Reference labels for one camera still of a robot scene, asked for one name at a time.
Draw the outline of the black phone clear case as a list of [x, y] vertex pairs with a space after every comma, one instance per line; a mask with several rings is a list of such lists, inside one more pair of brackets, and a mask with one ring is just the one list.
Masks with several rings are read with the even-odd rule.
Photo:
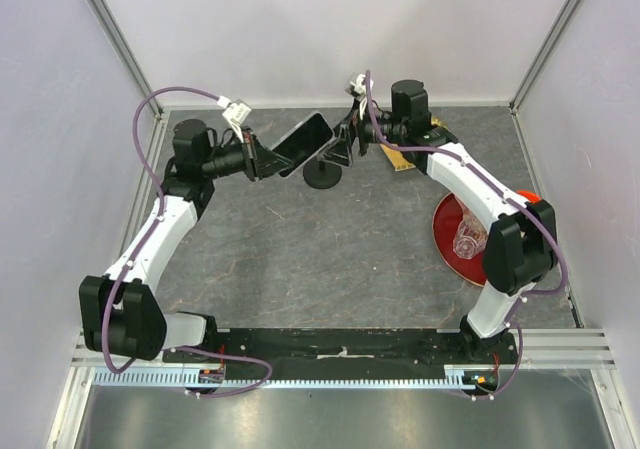
[[310, 113], [271, 147], [281, 160], [287, 162], [277, 174], [288, 178], [335, 141], [334, 130], [325, 117], [318, 111]]

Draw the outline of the black phone stand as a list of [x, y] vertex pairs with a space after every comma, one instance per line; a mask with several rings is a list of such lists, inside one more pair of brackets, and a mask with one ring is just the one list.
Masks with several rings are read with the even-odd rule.
[[325, 190], [336, 186], [342, 178], [342, 168], [327, 149], [303, 165], [304, 182], [313, 189]]

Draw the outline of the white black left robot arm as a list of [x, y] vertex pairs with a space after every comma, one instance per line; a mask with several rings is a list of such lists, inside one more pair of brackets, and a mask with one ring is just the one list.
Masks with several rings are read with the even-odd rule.
[[263, 146], [245, 128], [235, 143], [221, 145], [215, 130], [197, 119], [174, 128], [173, 156], [152, 211], [120, 258], [102, 276], [88, 276], [79, 287], [86, 347], [103, 355], [114, 373], [126, 370], [114, 359], [151, 361], [162, 351], [184, 346], [198, 362], [219, 351], [218, 336], [207, 330], [207, 316], [167, 314], [155, 290], [178, 245], [202, 217], [213, 181], [236, 173], [259, 180], [292, 168], [290, 158]]

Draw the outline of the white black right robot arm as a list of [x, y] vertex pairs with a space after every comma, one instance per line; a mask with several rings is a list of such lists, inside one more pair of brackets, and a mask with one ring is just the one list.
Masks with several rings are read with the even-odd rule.
[[556, 216], [545, 200], [529, 201], [483, 168], [429, 109], [424, 84], [405, 79], [391, 87], [391, 107], [374, 102], [369, 74], [352, 78], [346, 93], [353, 99], [348, 115], [335, 128], [336, 141], [320, 154], [333, 162], [344, 147], [349, 166], [352, 146], [366, 154], [381, 144], [401, 154], [424, 175], [446, 187], [479, 220], [488, 239], [482, 267], [486, 277], [478, 300], [460, 323], [458, 350], [477, 363], [489, 356], [509, 330], [511, 318], [537, 284], [566, 263], [557, 243]]

